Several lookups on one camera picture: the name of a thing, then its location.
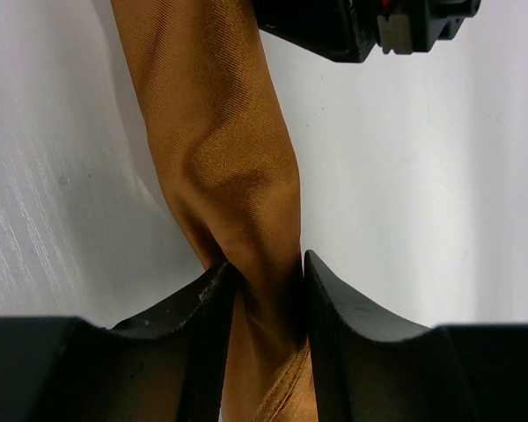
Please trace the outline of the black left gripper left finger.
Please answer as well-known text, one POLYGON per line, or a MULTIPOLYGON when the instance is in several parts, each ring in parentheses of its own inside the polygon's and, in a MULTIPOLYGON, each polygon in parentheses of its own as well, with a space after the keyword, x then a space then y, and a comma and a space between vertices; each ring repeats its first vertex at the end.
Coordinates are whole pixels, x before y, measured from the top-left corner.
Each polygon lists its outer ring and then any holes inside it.
POLYGON ((216 421, 238 273, 227 262, 111 329, 0 316, 0 421, 216 421))

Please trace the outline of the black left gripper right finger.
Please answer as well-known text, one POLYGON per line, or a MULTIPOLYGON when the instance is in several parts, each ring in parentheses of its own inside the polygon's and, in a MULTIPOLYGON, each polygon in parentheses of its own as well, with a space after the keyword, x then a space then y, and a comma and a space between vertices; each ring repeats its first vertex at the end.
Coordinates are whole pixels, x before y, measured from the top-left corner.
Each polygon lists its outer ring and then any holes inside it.
POLYGON ((422 326, 304 256, 322 421, 528 421, 528 324, 422 326))

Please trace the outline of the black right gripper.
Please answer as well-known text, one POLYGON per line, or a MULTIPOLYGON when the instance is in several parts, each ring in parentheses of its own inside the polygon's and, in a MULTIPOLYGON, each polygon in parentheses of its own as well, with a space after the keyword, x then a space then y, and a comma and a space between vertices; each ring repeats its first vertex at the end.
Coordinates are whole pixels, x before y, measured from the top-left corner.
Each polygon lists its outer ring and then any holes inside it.
POLYGON ((259 28, 333 62, 384 54, 428 53, 452 40, 480 9, 479 0, 260 0, 259 28))

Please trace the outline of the orange cloth napkin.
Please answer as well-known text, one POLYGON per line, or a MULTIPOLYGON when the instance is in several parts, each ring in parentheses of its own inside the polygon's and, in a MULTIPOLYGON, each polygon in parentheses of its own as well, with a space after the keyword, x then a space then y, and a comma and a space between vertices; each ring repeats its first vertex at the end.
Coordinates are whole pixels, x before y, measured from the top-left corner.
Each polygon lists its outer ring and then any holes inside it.
POLYGON ((297 160, 247 1, 115 1, 165 201, 204 266, 243 275, 228 421, 314 421, 297 160))

